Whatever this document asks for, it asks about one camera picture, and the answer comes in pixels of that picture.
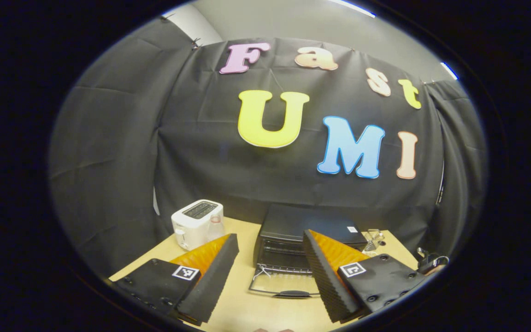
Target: toaster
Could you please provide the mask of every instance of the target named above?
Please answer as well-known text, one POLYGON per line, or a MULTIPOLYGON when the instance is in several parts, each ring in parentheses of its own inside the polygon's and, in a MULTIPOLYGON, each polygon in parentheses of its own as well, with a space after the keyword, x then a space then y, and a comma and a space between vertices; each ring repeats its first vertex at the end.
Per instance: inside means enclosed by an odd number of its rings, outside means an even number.
POLYGON ((171 224, 177 244, 185 250, 194 250, 207 243, 208 227, 212 216, 223 221, 223 205, 209 200, 198 200, 171 215, 171 224))

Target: letter m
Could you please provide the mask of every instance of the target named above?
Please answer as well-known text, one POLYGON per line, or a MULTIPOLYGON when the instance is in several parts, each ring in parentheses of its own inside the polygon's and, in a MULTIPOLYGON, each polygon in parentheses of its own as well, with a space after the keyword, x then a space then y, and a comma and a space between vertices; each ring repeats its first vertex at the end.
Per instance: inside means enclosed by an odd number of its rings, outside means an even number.
POLYGON ((317 165, 319 172, 339 173, 341 168, 337 163, 337 157, 340 155, 346 174, 350 174, 356 167, 358 160, 362 159, 360 166, 356 169, 356 175, 363 178, 377 178, 379 176, 378 156, 380 143, 385 134, 382 128, 373 125, 367 126, 356 142, 346 119, 339 116, 326 116, 323 119, 323 124, 329 130, 329 138, 327 139, 325 159, 317 165))

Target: wooden table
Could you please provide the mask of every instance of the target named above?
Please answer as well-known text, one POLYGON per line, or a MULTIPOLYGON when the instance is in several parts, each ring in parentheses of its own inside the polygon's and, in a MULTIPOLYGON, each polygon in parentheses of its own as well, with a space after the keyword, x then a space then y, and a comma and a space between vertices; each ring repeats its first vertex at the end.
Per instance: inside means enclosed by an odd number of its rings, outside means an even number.
MULTIPOLYGON (((253 248, 260 225, 228 217, 224 218, 226 233, 236 233, 239 244, 237 255, 227 282, 208 323, 201 330, 206 332, 253 332, 262 328, 268 332, 290 329, 294 332, 330 331, 349 323, 331 323, 320 297, 306 299, 273 298, 249 293, 249 284, 255 273, 253 248)), ((389 254, 411 269, 417 269, 413 255, 390 231, 382 231, 385 246, 375 250, 378 254, 389 254)), ((185 254, 171 235, 143 254, 122 270, 110 277, 111 281, 125 277, 137 267, 152 258, 170 261, 185 254)))

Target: letter u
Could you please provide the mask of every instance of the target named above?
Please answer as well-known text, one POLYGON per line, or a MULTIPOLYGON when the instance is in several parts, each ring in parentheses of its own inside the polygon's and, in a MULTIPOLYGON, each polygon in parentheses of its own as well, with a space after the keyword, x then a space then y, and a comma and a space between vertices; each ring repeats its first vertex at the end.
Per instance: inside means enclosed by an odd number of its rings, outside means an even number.
POLYGON ((251 145, 264 148, 281 148, 291 144, 299 136, 302 123, 303 105, 310 100, 300 92, 284 92, 280 95, 286 101, 284 126, 278 131, 264 130, 261 121, 266 101, 272 94, 263 90, 247 90, 239 94, 241 111, 239 113, 239 134, 251 145))

